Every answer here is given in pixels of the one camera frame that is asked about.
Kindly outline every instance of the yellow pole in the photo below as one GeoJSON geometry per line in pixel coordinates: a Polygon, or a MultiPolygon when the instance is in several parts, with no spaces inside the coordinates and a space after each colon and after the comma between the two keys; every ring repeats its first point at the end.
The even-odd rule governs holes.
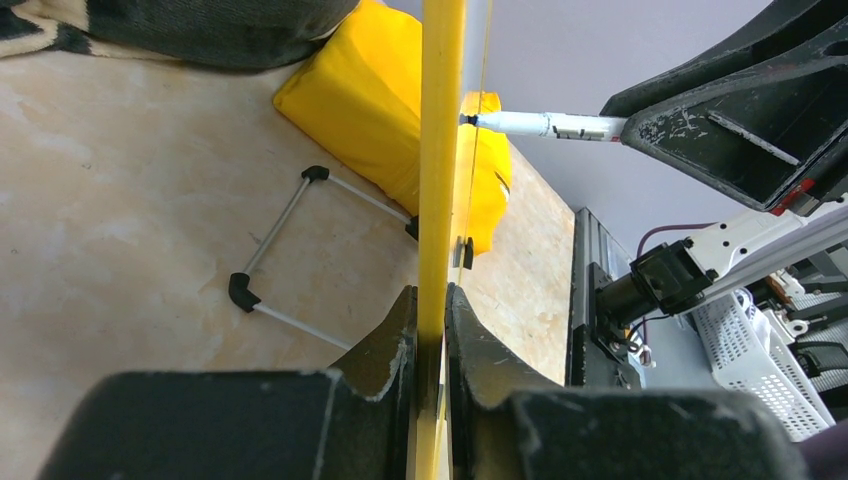
{"type": "Polygon", "coordinates": [[[424,0],[415,478],[438,469],[438,390],[450,255],[466,0],[424,0]]]}

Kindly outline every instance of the white marker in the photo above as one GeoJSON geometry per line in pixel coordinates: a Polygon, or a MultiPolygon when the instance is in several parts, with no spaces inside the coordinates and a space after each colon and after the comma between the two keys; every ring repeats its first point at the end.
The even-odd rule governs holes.
{"type": "Polygon", "coordinates": [[[567,113],[494,112],[463,117],[465,123],[510,135],[618,142],[626,118],[567,113]]]}

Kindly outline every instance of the white wall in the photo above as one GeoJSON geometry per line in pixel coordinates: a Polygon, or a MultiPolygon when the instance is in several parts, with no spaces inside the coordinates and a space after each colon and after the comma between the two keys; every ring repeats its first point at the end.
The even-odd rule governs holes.
{"type": "MultiPolygon", "coordinates": [[[[486,89],[504,109],[597,113],[610,95],[723,40],[769,0],[493,2],[486,89]]],[[[386,3],[420,18],[421,0],[386,3]]],[[[631,254],[655,226],[717,221],[743,208],[622,145],[511,140],[573,209],[588,206],[631,254]]]]}

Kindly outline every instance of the white plastic basket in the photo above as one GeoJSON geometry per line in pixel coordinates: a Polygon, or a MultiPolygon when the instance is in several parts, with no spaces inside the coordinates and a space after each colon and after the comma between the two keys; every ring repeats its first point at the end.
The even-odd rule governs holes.
{"type": "Polygon", "coordinates": [[[834,424],[795,357],[774,332],[766,352],[733,294],[699,307],[692,316],[719,385],[759,397],[796,442],[834,424]]]}

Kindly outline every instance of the yellow cushion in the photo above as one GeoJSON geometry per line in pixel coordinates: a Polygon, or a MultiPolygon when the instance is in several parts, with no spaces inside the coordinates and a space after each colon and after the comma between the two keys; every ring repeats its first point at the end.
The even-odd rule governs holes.
{"type": "MultiPolygon", "coordinates": [[[[469,99],[480,97],[472,95],[465,101],[469,99]]],[[[274,106],[351,170],[377,184],[410,214],[418,214],[418,20],[363,0],[327,44],[282,86],[274,106]]],[[[481,106],[482,111],[497,111],[500,101],[496,94],[484,93],[481,106]]],[[[460,142],[468,141],[463,138],[474,141],[474,135],[460,135],[460,142]]],[[[474,239],[475,256],[491,250],[512,182],[506,136],[479,129],[476,142],[467,232],[474,239]]]]}

